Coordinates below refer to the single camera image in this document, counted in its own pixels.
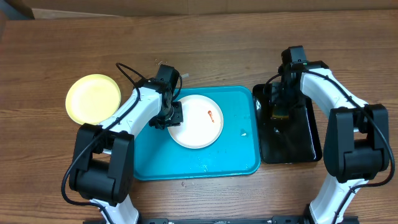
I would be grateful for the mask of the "green yellow scrubbing sponge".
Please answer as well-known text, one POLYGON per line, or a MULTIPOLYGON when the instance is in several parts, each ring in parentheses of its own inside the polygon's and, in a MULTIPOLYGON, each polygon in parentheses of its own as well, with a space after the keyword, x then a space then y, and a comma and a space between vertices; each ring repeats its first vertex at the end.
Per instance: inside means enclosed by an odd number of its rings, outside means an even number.
POLYGON ((289 108, 285 105, 272 105, 271 119, 289 119, 289 108))

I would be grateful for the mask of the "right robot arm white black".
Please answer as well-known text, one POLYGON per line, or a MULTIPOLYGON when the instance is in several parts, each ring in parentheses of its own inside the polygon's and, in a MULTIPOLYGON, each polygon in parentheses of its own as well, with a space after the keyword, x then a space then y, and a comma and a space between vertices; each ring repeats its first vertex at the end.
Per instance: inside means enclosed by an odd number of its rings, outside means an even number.
POLYGON ((317 105, 328 119, 323 147, 327 175, 303 223, 345 223, 345 210, 360 189, 386 185, 385 180, 375 181, 382 171, 393 178, 387 109, 354 96, 323 62, 282 64, 262 87, 257 105, 267 149, 316 149, 319 137, 312 106, 317 105))

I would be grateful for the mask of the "white plate with ketchup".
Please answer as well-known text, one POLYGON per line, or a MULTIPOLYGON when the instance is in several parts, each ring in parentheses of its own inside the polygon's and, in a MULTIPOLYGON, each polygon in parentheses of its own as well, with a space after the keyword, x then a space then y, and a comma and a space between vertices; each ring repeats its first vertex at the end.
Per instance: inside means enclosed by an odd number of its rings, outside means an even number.
POLYGON ((189 149, 201 149, 213 144, 223 130, 221 108, 209 97, 188 95, 179 99, 183 122, 168 128, 172 139, 189 149))

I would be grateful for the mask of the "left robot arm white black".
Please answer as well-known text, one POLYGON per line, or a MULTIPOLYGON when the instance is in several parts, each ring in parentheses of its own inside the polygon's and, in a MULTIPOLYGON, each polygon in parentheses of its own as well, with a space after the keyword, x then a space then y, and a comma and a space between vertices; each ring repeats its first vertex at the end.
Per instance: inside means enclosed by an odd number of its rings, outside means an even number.
POLYGON ((63 199, 99 209, 104 223, 139 223, 129 188, 134 173, 135 138, 145 125, 178 126, 182 106, 176 101, 182 78, 141 79, 128 102, 106 126, 84 124, 76 137, 72 163, 61 183, 63 199))

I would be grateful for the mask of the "light green round plate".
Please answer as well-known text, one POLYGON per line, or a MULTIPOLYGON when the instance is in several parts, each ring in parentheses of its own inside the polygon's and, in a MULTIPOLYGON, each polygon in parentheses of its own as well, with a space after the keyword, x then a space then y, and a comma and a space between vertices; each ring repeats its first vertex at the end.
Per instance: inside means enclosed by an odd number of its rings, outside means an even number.
POLYGON ((121 103, 118 84, 102 74, 91 74, 77 80, 65 98, 69 117, 78 124, 99 124, 111 117, 121 103))

